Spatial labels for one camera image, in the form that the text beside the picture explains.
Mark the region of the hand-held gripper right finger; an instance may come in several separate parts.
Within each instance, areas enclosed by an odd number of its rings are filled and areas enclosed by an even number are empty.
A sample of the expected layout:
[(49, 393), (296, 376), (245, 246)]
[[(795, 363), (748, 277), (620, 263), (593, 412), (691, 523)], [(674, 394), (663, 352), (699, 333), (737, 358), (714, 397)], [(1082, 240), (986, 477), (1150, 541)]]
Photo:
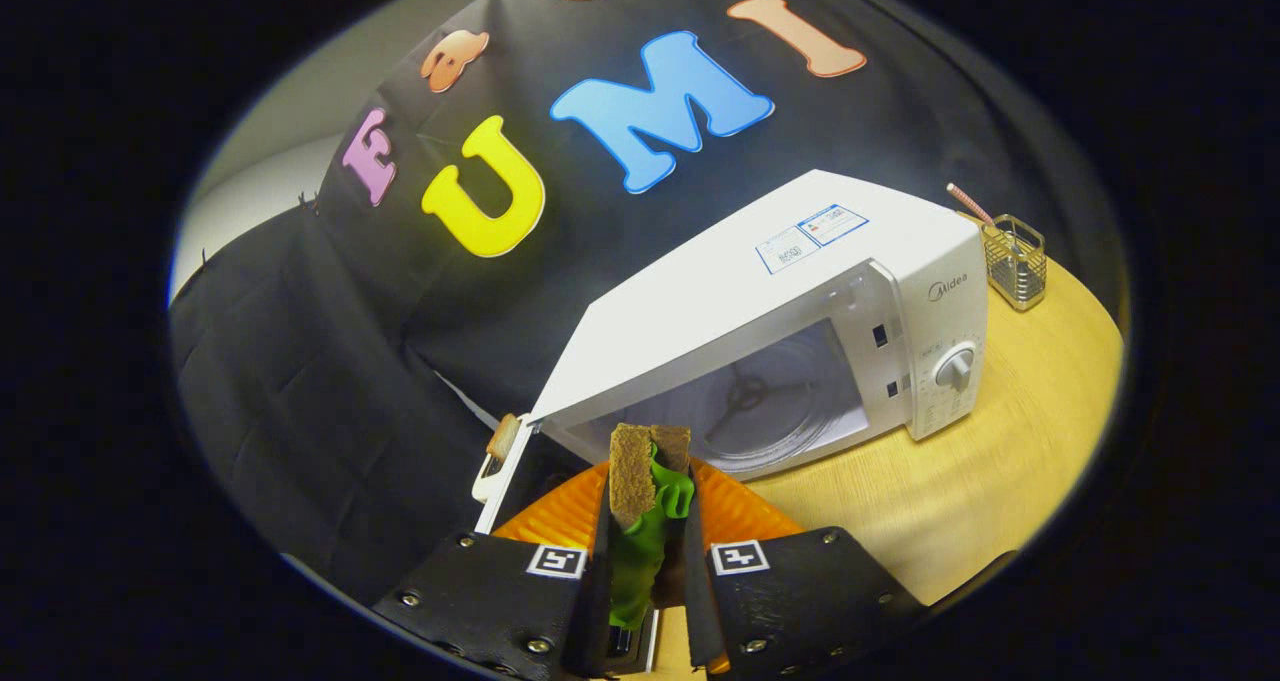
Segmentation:
[(925, 620), (847, 530), (805, 530), (712, 463), (690, 474), (685, 607), (708, 676), (829, 677)]

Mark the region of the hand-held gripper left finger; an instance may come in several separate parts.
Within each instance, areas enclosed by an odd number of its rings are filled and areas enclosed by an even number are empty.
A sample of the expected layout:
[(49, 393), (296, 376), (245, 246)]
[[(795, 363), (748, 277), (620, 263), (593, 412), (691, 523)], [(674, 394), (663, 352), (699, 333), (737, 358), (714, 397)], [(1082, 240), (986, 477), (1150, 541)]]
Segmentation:
[(605, 675), (607, 463), (595, 463), (493, 533), (458, 530), (372, 605), (404, 640), (484, 678)]

